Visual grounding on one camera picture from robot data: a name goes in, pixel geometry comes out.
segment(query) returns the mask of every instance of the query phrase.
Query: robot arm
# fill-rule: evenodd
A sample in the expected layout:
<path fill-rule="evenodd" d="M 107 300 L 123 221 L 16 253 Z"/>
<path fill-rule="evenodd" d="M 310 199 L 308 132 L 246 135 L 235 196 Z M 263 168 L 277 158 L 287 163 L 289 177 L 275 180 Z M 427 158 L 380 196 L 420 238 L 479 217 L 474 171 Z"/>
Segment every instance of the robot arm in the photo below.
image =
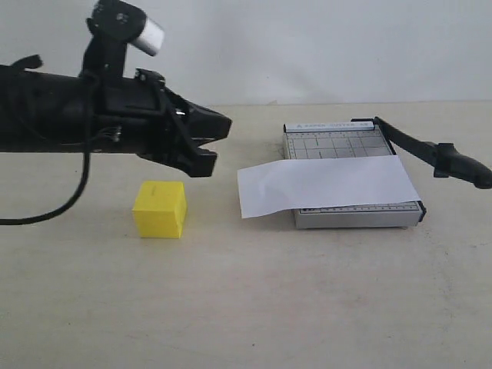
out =
<path fill-rule="evenodd" d="M 77 77 L 36 72 L 37 55 L 0 65 L 0 151 L 84 153 L 81 184 L 67 204 L 0 225 L 67 211 L 87 183 L 92 152 L 136 154 L 193 178 L 212 176 L 217 154 L 201 146 L 226 138 L 231 120 L 175 94 L 155 71 L 123 77 L 128 45 L 155 56 L 161 28 L 120 0 L 99 1 L 87 25 L 92 39 Z"/>

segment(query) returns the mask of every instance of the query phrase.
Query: cable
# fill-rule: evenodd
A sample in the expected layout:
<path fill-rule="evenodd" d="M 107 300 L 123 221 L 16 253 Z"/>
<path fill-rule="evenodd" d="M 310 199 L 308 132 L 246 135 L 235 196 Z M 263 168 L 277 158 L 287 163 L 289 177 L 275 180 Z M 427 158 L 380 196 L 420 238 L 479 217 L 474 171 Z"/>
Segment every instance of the cable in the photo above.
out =
<path fill-rule="evenodd" d="M 39 63 L 37 61 L 40 61 L 40 59 L 36 59 L 36 57 L 29 57 L 22 59 L 21 61 L 18 61 L 14 63 L 11 68 L 38 68 Z M 84 151 L 83 151 L 83 169 L 82 169 L 82 174 L 81 174 L 81 180 L 78 184 L 78 187 L 75 190 L 75 193 L 72 195 L 68 201 L 62 205 L 60 208 L 55 209 L 54 211 L 50 211 L 49 213 L 30 217 L 30 218 L 19 218 L 19 219 L 0 219 L 0 225 L 27 225 L 27 224 L 34 224 L 34 223 L 40 223 L 42 221 L 48 221 L 50 219 L 56 218 L 59 215 L 65 213 L 68 209 L 70 209 L 77 201 L 78 199 L 82 196 L 82 193 L 85 190 L 85 186 L 88 183 L 88 178 L 89 178 L 89 172 L 90 172 L 90 167 L 91 167 L 91 117 L 92 117 L 92 111 L 91 111 L 91 98 L 94 90 L 96 89 L 98 85 L 98 78 L 94 75 L 88 75 L 85 74 L 83 75 L 83 80 L 84 81 L 90 81 L 91 84 L 88 86 L 87 90 L 87 95 L 85 96 L 85 101 L 84 101 L 84 134 L 85 134 L 85 140 L 84 140 Z"/>

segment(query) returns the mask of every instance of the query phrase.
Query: yellow cube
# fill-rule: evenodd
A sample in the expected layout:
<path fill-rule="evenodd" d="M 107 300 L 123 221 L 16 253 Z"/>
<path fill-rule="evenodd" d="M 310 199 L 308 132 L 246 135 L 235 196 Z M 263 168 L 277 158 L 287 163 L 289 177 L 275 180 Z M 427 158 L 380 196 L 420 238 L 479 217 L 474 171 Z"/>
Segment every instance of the yellow cube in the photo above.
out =
<path fill-rule="evenodd" d="M 182 182 L 146 181 L 133 216 L 141 238 L 181 238 L 187 210 Z"/>

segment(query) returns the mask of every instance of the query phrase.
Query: white wall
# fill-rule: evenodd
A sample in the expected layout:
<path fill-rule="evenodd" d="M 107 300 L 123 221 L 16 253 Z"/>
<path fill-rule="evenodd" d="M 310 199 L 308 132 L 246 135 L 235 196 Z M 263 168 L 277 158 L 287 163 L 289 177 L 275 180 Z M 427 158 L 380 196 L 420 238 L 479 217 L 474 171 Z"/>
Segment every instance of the white wall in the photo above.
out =
<path fill-rule="evenodd" d="M 2 0 L 0 62 L 76 74 L 93 0 Z M 203 104 L 492 99 L 491 0 L 133 0 L 165 28 L 137 67 Z"/>

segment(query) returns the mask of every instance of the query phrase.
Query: black handle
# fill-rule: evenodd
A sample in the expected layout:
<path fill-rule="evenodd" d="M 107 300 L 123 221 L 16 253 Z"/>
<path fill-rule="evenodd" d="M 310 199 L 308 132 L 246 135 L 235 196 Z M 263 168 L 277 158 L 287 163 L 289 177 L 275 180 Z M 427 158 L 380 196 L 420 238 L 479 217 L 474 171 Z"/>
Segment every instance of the black handle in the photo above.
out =
<path fill-rule="evenodd" d="M 492 188 L 492 171 L 479 161 L 462 155 L 448 143 L 436 146 L 434 177 L 455 177 L 473 183 L 476 188 Z"/>

